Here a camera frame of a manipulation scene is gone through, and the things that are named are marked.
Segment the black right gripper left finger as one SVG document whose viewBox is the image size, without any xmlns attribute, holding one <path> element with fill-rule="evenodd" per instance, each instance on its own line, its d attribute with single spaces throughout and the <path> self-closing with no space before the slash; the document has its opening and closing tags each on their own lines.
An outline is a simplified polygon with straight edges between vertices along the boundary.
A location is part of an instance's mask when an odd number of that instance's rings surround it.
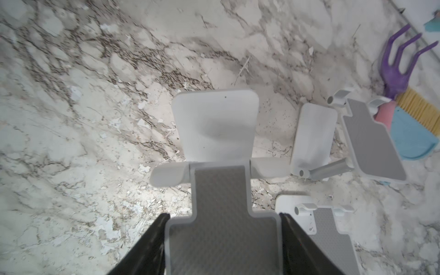
<svg viewBox="0 0 440 275">
<path fill-rule="evenodd" d="M 110 275 L 163 275 L 165 273 L 165 227 L 170 220 L 162 213 L 150 225 Z"/>
</svg>

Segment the white grey phone stand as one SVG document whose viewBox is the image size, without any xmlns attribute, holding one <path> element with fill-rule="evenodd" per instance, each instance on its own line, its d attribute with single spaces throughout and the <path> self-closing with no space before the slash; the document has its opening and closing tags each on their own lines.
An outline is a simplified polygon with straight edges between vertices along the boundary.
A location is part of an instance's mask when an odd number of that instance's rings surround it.
<svg viewBox="0 0 440 275">
<path fill-rule="evenodd" d="M 336 217 L 354 212 L 350 205 L 318 205 L 307 195 L 280 195 L 276 213 L 290 214 L 323 253 L 346 275 L 359 275 L 358 259 L 351 236 L 340 231 Z"/>
</svg>

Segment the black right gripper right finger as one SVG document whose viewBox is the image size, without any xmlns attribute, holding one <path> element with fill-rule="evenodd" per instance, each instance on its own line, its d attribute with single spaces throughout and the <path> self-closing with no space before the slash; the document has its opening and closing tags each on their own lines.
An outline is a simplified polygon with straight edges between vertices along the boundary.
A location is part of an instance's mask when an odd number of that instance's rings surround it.
<svg viewBox="0 0 440 275">
<path fill-rule="evenodd" d="M 280 213 L 283 235 L 283 274 L 343 275 L 290 214 Z"/>
</svg>

